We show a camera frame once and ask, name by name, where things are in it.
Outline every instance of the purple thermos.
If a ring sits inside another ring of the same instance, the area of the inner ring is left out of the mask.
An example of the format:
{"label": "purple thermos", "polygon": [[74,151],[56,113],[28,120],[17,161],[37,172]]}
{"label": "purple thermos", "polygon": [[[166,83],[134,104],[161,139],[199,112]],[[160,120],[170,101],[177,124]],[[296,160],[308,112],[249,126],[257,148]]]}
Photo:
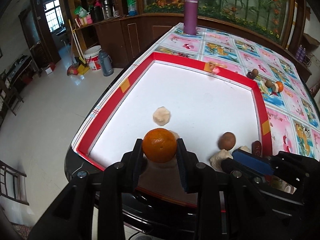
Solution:
{"label": "purple thermos", "polygon": [[184,0],[183,32],[195,35],[197,33],[198,0]]}

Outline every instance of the bucket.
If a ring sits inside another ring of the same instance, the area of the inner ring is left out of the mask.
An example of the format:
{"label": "bucket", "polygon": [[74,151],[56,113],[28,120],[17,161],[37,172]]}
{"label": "bucket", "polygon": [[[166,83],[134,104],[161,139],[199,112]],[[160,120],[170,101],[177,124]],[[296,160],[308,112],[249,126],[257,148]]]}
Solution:
{"label": "bucket", "polygon": [[101,46],[94,46],[90,49],[87,49],[84,52],[84,58],[92,71],[97,71],[101,69],[101,65],[98,60],[98,55],[101,50]]}

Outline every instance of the orange fruit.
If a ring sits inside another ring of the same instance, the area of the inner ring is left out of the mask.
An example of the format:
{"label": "orange fruit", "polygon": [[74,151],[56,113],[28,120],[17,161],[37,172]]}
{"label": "orange fruit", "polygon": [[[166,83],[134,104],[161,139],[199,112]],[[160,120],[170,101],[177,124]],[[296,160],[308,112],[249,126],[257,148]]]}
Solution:
{"label": "orange fruit", "polygon": [[278,93],[282,92],[282,91],[283,91],[283,84],[282,84],[282,82],[277,81],[276,84],[277,84],[278,87],[279,87],[279,88],[278,88]]}
{"label": "orange fruit", "polygon": [[177,141],[173,133],[164,128],[150,130],[142,141],[146,157],[155,163],[170,161],[177,151]]}

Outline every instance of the window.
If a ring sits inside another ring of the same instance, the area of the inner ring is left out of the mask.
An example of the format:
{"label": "window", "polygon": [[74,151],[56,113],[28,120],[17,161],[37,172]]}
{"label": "window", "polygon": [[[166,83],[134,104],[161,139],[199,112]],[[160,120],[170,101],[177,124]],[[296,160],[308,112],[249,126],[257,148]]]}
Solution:
{"label": "window", "polygon": [[64,24],[59,0],[46,3],[44,11],[51,32],[54,32]]}

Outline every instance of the blue gripper pad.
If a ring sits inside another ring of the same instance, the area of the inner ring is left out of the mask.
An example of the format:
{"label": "blue gripper pad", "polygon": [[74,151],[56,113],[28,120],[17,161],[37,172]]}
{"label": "blue gripper pad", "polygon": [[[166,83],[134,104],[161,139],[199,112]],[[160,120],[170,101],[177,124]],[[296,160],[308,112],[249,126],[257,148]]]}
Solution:
{"label": "blue gripper pad", "polygon": [[271,168],[268,160],[254,156],[248,152],[236,149],[232,153],[233,159],[263,175],[273,175],[274,171]]}

